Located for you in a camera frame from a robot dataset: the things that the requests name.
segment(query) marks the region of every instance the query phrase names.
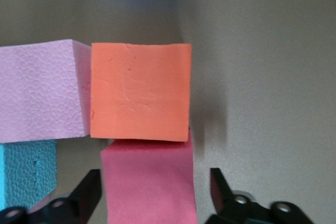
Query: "pink foam block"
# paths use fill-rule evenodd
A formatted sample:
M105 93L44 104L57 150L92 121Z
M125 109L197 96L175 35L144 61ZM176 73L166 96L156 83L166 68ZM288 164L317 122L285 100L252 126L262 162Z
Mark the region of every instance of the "pink foam block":
M108 224L196 224L188 142L116 140L101 152Z
M88 135L90 58L70 39L0 47L0 143Z

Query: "cube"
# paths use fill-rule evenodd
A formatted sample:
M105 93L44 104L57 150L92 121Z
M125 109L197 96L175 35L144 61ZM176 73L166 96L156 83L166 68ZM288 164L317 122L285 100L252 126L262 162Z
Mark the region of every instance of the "cube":
M101 152L108 224L197 224L193 147L116 140Z
M33 207L56 188L56 174L55 140L0 144L0 210Z
M186 142L191 45L93 43L92 137Z
M90 61L71 39L0 47L0 143L88 135Z

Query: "metallic surface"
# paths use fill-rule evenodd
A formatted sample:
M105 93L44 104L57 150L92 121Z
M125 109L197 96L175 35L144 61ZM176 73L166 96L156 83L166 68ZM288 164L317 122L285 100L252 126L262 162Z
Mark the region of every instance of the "metallic surface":
M334 223L336 0L0 0L1 46L66 38L192 43L200 223L214 212L210 167L263 206L290 201ZM100 168L107 143L58 141L56 194ZM106 214L102 198L91 223Z

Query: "lavender foam block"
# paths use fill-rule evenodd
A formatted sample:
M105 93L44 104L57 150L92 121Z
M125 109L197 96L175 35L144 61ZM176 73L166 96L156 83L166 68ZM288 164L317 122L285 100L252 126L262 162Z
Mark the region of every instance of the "lavender foam block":
M90 60L70 39L0 47L0 143L88 135Z
M0 210L27 209L56 187L56 141L0 144Z

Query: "orange foam block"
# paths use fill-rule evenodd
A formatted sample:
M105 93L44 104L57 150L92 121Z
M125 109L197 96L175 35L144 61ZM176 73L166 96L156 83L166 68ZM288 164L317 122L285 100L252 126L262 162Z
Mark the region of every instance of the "orange foam block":
M108 224L197 224L191 137L116 140L101 159Z
M186 142L191 45L93 43L91 136Z

